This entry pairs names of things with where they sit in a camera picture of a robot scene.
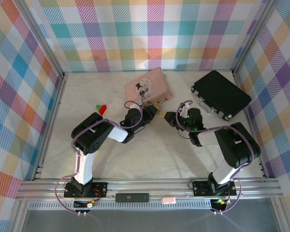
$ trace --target white tabletop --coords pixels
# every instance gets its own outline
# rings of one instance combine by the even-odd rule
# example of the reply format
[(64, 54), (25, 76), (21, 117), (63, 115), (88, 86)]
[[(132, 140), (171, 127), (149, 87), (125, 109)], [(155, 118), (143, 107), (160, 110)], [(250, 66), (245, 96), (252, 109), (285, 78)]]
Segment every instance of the white tabletop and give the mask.
[[(127, 109), (124, 85), (146, 72), (71, 73), (63, 94), (60, 109), (44, 163), (42, 178), (60, 178), (73, 174), (75, 154), (70, 148), (72, 130), (93, 112), (96, 104), (106, 104), (104, 118), (120, 122)], [(167, 81), (174, 98), (161, 105), (161, 112), (176, 111), (185, 100), (193, 100), (192, 107), (199, 108), (191, 84), (207, 72), (166, 71)], [(231, 72), (220, 72), (233, 82)], [(201, 109), (206, 128), (242, 122), (249, 129), (243, 112), (227, 122), (217, 114), (207, 114)], [(208, 140), (213, 137), (209, 132)], [(94, 159), (96, 178), (147, 178), (147, 177), (208, 177), (223, 161), (218, 145), (196, 147), (183, 139), (161, 116), (156, 115), (151, 124), (127, 144), (107, 139)], [(262, 177), (259, 160), (239, 173), (240, 177)]]

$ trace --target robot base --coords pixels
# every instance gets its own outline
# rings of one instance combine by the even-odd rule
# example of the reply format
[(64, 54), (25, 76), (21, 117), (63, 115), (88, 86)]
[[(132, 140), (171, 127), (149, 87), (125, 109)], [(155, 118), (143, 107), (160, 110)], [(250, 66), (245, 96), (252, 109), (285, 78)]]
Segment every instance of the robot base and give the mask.
[(233, 181), (230, 181), (229, 185), (216, 192), (212, 192), (207, 181), (193, 181), (192, 188), (193, 195), (195, 197), (204, 197), (204, 196), (228, 197), (229, 195), (236, 196), (236, 189)]
[(65, 191), (63, 194), (64, 198), (77, 198), (77, 197), (82, 197), (82, 198), (97, 198), (97, 191), (95, 189), (99, 190), (101, 193), (101, 198), (106, 197), (107, 193), (107, 183), (106, 182), (92, 182), (90, 186), (90, 190), (84, 194), (81, 193), (75, 185), (73, 185), (71, 182), (67, 183), (65, 185)]

